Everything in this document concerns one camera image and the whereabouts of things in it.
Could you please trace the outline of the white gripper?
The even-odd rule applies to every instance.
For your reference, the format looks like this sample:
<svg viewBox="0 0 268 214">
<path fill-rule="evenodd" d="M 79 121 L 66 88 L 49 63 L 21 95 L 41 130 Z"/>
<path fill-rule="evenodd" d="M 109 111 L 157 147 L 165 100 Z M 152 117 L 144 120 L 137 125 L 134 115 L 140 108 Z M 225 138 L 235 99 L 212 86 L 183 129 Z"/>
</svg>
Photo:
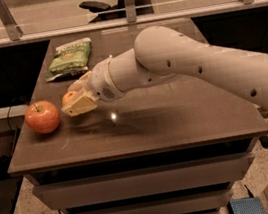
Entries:
<svg viewBox="0 0 268 214">
<path fill-rule="evenodd" d="M 69 92 L 76 91 L 77 94 L 72 101 L 65 106 L 62 105 L 61 110 L 65 114 L 74 117 L 97 108 L 97 103 L 93 96 L 84 90 L 80 90 L 85 88 L 88 82 L 91 90 L 104 102 L 115 101 L 124 96 L 124 93 L 114 85 L 111 79 L 109 67 L 111 60 L 112 58 L 108 57 L 108 59 L 96 64 L 92 71 L 89 70 L 89 72 L 84 73 L 82 77 L 68 87 Z"/>
</svg>

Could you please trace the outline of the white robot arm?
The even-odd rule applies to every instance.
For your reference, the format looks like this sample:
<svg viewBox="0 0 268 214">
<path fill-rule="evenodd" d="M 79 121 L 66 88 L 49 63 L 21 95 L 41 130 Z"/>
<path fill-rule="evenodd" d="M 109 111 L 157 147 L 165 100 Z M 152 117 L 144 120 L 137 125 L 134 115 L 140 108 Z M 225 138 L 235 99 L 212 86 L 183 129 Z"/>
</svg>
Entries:
<svg viewBox="0 0 268 214">
<path fill-rule="evenodd" d="M 268 54 L 212 46 L 165 26 L 145 28 L 132 49 L 96 64 L 68 88 L 74 97 L 62 107 L 69 116 L 188 75 L 207 81 L 268 110 Z"/>
</svg>

